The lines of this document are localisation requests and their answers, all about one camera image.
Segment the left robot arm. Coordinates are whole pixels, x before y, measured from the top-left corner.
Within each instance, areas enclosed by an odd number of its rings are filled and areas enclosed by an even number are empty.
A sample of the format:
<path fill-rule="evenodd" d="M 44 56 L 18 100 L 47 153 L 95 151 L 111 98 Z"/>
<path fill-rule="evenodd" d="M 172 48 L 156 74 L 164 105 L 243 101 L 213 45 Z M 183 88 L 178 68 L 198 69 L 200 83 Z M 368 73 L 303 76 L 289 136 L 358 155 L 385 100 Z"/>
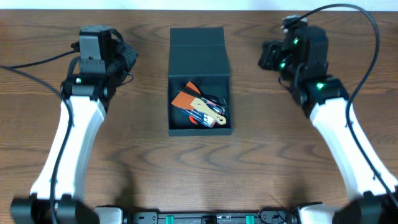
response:
<path fill-rule="evenodd" d="M 101 211 L 84 202 L 85 174 L 96 135 L 117 87 L 125 84 L 138 53 L 121 39 L 80 40 L 57 94 L 61 112 L 49 156 L 27 198 L 14 198 L 15 223 L 111 223 L 123 211 Z"/>

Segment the orange scraper wooden handle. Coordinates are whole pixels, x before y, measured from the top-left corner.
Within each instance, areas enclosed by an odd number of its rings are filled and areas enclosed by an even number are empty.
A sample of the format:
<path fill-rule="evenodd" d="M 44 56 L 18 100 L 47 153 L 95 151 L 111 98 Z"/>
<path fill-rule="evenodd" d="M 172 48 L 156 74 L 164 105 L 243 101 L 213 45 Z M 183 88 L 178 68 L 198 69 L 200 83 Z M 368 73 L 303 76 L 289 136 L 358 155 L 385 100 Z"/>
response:
<path fill-rule="evenodd" d="M 192 82 L 188 82 L 182 89 L 188 89 L 202 95 L 200 90 Z M 178 92 L 177 96 L 172 100 L 171 104 L 182 110 L 182 112 L 189 117 L 191 110 L 193 110 L 191 102 L 194 98 L 196 97 L 187 93 Z"/>

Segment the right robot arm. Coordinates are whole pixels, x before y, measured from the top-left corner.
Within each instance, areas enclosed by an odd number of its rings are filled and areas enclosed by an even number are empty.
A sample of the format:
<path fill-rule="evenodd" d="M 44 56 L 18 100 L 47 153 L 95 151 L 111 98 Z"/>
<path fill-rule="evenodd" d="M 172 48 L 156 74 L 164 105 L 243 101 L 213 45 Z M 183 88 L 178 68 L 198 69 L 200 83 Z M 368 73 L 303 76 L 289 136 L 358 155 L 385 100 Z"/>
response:
<path fill-rule="evenodd" d="M 349 94 L 328 74 L 328 38 L 316 26 L 293 26 L 283 41 L 264 42 L 258 65 L 280 72 L 287 90 L 325 140 L 349 198 L 342 208 L 300 206 L 298 223 L 397 223 L 397 179 L 378 158 L 359 125 Z"/>

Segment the clear precision screwdriver case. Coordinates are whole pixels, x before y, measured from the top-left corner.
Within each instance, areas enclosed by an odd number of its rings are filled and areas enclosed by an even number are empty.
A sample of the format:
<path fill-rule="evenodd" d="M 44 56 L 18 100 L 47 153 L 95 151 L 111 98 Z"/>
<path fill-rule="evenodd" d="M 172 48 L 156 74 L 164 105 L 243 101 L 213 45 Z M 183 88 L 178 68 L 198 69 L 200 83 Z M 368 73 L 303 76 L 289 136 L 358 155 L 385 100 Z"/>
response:
<path fill-rule="evenodd" d="M 191 110 L 189 116 L 194 117 L 198 124 L 202 124 L 207 128 L 212 128 L 216 123 L 219 125 L 226 124 L 227 120 L 224 115 L 213 105 L 207 105 L 199 98 L 194 98 L 191 105 L 193 110 Z"/>

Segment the dark green box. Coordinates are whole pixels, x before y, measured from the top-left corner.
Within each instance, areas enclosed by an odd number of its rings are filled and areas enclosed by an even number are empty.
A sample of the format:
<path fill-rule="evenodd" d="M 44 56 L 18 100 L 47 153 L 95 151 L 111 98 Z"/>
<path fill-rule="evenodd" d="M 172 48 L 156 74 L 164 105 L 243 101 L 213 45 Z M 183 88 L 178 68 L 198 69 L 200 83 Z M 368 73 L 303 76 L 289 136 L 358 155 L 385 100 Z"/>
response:
<path fill-rule="evenodd" d="M 214 136 L 233 133 L 228 55 L 222 27 L 171 28 L 168 71 L 169 136 Z M 226 98 L 225 125 L 212 128 L 193 124 L 171 104 L 178 89 L 192 82 L 202 95 Z"/>

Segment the black steel claw hammer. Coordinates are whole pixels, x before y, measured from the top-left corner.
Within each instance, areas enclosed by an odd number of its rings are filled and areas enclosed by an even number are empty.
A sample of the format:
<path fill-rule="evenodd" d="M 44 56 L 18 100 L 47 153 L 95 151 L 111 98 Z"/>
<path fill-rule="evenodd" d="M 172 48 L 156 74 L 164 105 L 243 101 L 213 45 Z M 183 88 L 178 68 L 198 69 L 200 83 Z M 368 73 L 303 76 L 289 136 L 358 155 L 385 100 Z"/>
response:
<path fill-rule="evenodd" d="M 197 98 L 200 98 L 200 99 L 201 99 L 201 95 L 198 94 L 198 93 L 196 93 L 196 92 L 194 92 L 194 91 L 191 91 L 191 90 L 188 90 L 188 89 L 182 89 L 182 88 L 179 88 L 178 91 L 179 91 L 179 92 L 182 92 L 182 93 L 187 93 L 187 94 L 189 94 L 189 95 L 192 95 L 192 96 L 194 96 L 194 97 L 197 97 Z M 215 108 L 217 108 L 218 110 L 220 110 L 220 111 L 221 111 L 221 114 L 225 114 L 226 108 L 222 108 L 222 107 L 218 107 L 218 106 L 213 106 L 213 107 L 215 107 Z"/>

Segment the red handled pliers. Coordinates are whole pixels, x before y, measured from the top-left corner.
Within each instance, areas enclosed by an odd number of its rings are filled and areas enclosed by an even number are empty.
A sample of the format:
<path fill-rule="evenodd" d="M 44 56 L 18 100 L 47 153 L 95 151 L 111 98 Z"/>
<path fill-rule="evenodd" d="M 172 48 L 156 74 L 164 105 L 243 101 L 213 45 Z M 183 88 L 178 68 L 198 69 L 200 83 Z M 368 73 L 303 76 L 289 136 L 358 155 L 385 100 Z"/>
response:
<path fill-rule="evenodd" d="M 189 116 L 188 118 L 189 118 L 189 120 L 190 120 L 193 124 L 198 125 L 198 122 L 195 120 L 194 117 Z"/>

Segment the black handled screwdriver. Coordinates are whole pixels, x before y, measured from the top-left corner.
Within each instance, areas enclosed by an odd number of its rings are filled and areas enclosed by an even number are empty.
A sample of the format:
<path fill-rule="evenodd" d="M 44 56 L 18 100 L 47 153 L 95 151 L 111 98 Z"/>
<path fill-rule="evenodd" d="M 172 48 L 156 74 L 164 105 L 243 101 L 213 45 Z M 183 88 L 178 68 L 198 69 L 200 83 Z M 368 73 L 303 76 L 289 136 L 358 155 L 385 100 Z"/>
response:
<path fill-rule="evenodd" d="M 216 96 L 211 96 L 211 95 L 201 95 L 201 99 L 207 104 L 207 105 L 213 105 L 213 106 L 218 106 L 222 108 L 226 108 L 226 98 L 223 98 L 222 100 L 219 99 Z"/>

